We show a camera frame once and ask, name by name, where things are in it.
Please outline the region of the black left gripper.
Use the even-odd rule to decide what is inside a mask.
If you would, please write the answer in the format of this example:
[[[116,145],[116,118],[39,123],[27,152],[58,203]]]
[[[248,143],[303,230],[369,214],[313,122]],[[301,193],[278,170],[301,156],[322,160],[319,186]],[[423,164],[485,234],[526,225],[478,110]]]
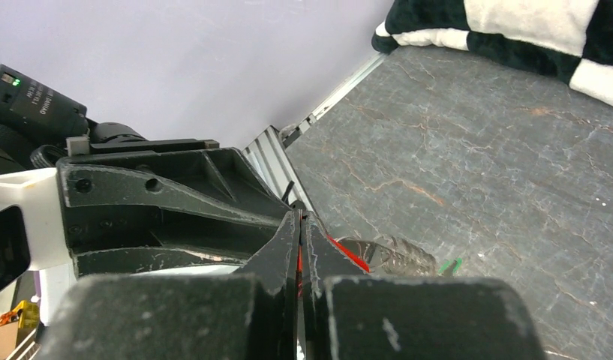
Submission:
[[[112,142],[61,159],[64,203],[89,225],[74,251],[75,275],[246,263],[290,207],[239,150],[218,147],[195,139]]]

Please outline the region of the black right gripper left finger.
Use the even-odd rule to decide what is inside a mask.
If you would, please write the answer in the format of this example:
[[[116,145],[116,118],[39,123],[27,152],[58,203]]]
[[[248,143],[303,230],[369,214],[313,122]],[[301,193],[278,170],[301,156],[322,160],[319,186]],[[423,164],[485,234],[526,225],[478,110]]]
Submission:
[[[97,274],[79,280],[40,359],[294,359],[300,212],[229,274]]]

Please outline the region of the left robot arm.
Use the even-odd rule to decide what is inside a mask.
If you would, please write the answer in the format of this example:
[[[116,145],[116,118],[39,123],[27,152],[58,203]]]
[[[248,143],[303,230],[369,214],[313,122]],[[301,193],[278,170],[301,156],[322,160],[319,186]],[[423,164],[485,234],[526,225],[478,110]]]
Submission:
[[[77,276],[243,263],[290,207],[235,148],[148,141],[0,64],[0,291],[28,270]]]

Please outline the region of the green key tag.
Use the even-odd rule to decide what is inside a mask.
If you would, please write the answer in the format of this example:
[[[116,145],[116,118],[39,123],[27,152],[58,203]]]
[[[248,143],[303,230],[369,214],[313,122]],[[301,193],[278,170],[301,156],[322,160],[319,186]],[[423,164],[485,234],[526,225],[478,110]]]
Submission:
[[[444,263],[440,267],[438,274],[442,277],[452,278],[455,276],[456,272],[460,269],[461,264],[462,264],[462,258],[456,258],[456,259],[450,260]]]

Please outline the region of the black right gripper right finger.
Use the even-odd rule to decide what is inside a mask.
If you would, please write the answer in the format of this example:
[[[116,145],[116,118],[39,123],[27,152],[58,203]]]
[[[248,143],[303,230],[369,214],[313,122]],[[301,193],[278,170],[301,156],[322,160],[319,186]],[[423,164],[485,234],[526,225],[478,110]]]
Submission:
[[[491,277],[370,275],[300,217],[307,359],[544,359],[521,296]]]

